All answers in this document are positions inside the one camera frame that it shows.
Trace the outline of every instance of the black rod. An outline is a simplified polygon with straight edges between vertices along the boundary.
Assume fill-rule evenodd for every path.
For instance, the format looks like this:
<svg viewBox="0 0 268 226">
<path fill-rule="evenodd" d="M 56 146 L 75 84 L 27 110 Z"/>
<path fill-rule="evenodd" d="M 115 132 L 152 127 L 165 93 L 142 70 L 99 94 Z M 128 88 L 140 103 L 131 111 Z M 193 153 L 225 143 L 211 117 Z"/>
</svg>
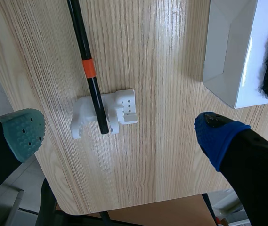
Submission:
<svg viewBox="0 0 268 226">
<path fill-rule="evenodd" d="M 86 34 L 85 26 L 84 26 L 82 15 L 81 15 L 81 7 L 79 5 L 78 0 L 67 0 L 67 1 L 68 1 L 68 6 L 69 6 L 73 26 L 74 26 L 74 31 L 76 34 L 78 47 L 81 53 L 81 59 L 84 65 L 84 61 L 93 60 L 93 58 L 91 55 L 88 37 Z M 97 116 L 100 132 L 101 134 L 107 134 L 109 132 L 109 127 L 106 122 L 106 113 L 105 113 L 104 106 L 102 103 L 96 74 L 93 76 L 91 76 L 90 74 L 87 74 L 87 72 L 90 71 L 90 68 L 87 68 L 87 69 L 84 68 L 84 70 L 85 70 L 86 77 L 88 80 L 89 89 L 90 89 L 95 113 Z"/>
</svg>

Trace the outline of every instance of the brown surface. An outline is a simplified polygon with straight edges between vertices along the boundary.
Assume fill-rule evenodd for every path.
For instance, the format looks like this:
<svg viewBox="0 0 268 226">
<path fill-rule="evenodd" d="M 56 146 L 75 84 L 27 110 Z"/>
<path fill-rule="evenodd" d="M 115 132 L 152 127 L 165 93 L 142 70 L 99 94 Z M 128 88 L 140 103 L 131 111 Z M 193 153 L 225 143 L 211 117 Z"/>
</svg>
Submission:
<svg viewBox="0 0 268 226">
<path fill-rule="evenodd" d="M 112 220 L 145 226 L 215 226 L 202 195 L 108 212 Z M 100 217 L 99 213 L 89 216 Z"/>
<path fill-rule="evenodd" d="M 133 88 L 138 123 L 74 140 L 74 102 L 89 95 L 66 0 L 0 0 L 0 81 L 15 110 L 40 109 L 36 153 L 70 214 L 229 188 L 196 142 L 194 118 L 215 111 L 268 140 L 268 105 L 233 110 L 202 85 L 209 0 L 81 0 L 102 93 Z"/>
</svg>

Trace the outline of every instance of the floor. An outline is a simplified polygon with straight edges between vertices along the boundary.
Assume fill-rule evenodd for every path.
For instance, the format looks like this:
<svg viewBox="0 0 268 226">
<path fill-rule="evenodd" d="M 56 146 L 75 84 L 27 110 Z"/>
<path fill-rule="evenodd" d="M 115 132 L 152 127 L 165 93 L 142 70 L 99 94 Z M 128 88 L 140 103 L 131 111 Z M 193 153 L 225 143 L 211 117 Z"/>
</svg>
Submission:
<svg viewBox="0 0 268 226">
<path fill-rule="evenodd" d="M 13 109 L 0 84 L 0 116 L 12 111 Z M 44 178 L 35 156 L 17 168 L 0 186 L 0 222 L 5 219 L 20 189 L 25 191 L 20 207 L 39 212 L 41 185 Z"/>
</svg>

